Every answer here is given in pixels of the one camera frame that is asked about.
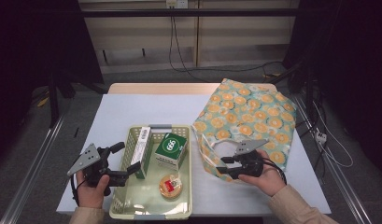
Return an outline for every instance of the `white tabletop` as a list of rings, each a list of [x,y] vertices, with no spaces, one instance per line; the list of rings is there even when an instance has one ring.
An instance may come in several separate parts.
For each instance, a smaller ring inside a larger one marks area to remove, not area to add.
[[[120,141],[125,142],[128,130],[133,125],[191,125],[203,110],[209,96],[210,94],[104,95],[84,148],[90,143],[94,143],[97,147],[109,147]],[[191,144],[193,147],[197,147],[194,135],[192,135]],[[119,169],[120,155],[114,154],[108,158],[111,170]],[[225,182],[208,174],[203,168],[197,148],[191,150],[191,159],[192,216],[260,217],[272,215],[272,211],[267,206],[269,198],[259,189],[246,184]],[[296,131],[285,174],[288,183],[295,187],[311,206],[318,208],[321,213],[331,213]],[[77,207],[72,197],[71,187],[68,185],[57,207],[57,212],[72,214]],[[103,207],[106,211],[109,210],[111,201],[112,194],[105,198]]]

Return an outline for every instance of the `silver bracket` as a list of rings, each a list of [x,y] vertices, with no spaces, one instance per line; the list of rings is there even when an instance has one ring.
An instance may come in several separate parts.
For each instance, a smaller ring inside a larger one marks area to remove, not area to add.
[[[267,140],[267,139],[243,140],[238,144],[238,147],[237,147],[236,151],[234,152],[234,155],[247,154],[250,151],[255,150],[258,147],[261,147],[268,142],[269,142],[269,140]]]
[[[85,151],[79,156],[78,160],[74,163],[71,169],[68,171],[67,175],[71,176],[79,170],[83,170],[86,167],[94,164],[95,162],[101,160],[100,154],[93,143],[91,143]]]

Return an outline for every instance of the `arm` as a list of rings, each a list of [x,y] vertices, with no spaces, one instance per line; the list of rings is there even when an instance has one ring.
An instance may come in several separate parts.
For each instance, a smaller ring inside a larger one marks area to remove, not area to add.
[[[105,211],[102,209],[104,201],[104,190],[109,183],[109,176],[103,175],[96,188],[88,186],[83,177],[83,172],[77,172],[79,207],[72,215],[70,224],[103,223]]]
[[[269,158],[264,150],[258,150],[264,158]],[[336,223],[312,208],[290,185],[286,186],[278,171],[264,165],[260,177],[239,175],[240,180],[254,185],[272,197],[269,207],[284,223]]]

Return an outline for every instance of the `floral print fabric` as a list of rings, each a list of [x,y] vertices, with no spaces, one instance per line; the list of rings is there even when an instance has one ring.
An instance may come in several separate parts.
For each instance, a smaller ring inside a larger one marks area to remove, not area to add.
[[[278,91],[255,84],[223,79],[192,124],[207,172],[226,181],[215,167],[225,166],[214,153],[214,145],[227,140],[268,139],[264,149],[284,169],[295,127],[296,106]]]

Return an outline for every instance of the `person's right hand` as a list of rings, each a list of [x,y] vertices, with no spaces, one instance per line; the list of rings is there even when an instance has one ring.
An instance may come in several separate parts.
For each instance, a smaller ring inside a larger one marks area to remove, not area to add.
[[[264,150],[257,149],[257,151],[264,158],[269,159],[269,155]],[[263,172],[260,177],[251,175],[239,175],[238,177],[240,180],[258,187],[265,194],[271,197],[286,186],[284,181],[281,179],[278,170],[266,164],[263,166]]]

